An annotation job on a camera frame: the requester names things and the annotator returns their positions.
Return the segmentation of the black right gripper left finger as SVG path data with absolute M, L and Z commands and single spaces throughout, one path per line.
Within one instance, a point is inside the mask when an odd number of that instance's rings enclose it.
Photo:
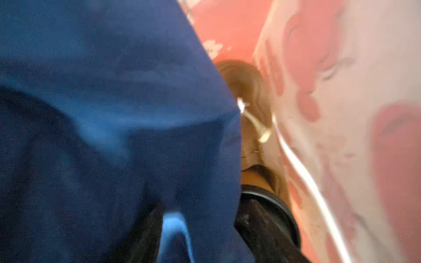
M 159 253 L 164 207 L 157 203 L 138 216 L 127 238 L 108 256 L 110 263 L 155 263 Z

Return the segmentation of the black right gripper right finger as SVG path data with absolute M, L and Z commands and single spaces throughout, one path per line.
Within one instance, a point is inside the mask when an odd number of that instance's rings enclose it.
M 240 204 L 235 228 L 258 263 L 309 262 L 256 200 Z

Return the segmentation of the black plastic cup lid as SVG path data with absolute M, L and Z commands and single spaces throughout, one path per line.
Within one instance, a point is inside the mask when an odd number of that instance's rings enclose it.
M 242 185 L 241 203 L 250 200 L 258 201 L 274 220 L 276 227 L 285 233 L 298 249 L 301 249 L 299 227 L 292 211 L 287 207 L 285 202 L 264 188 L 253 185 Z

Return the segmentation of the single pulp cup carrier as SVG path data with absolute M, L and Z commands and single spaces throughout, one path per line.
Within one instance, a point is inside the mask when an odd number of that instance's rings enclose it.
M 271 137 L 272 110 L 267 85 L 258 69 L 240 60 L 222 60 L 216 68 L 230 88 L 237 102 L 243 102 L 241 111 L 241 171 L 260 164 L 273 171 L 278 177 L 278 196 L 287 207 L 291 199 L 286 178 L 278 169 L 264 162 L 263 144 Z

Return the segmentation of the single dark blue napkin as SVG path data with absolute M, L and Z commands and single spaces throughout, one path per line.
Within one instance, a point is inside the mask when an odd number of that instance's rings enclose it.
M 177 1 L 1 2 L 1 262 L 252 263 L 240 112 Z

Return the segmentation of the red and white paper bag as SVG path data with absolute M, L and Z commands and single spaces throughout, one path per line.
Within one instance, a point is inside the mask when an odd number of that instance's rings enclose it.
M 420 1 L 181 1 L 215 61 L 252 63 L 315 263 L 421 260 Z

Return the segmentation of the white paper cup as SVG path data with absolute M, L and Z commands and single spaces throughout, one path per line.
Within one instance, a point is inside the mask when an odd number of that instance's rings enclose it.
M 241 172 L 241 184 L 260 187 L 275 195 L 279 190 L 277 175 L 260 164 L 255 164 Z

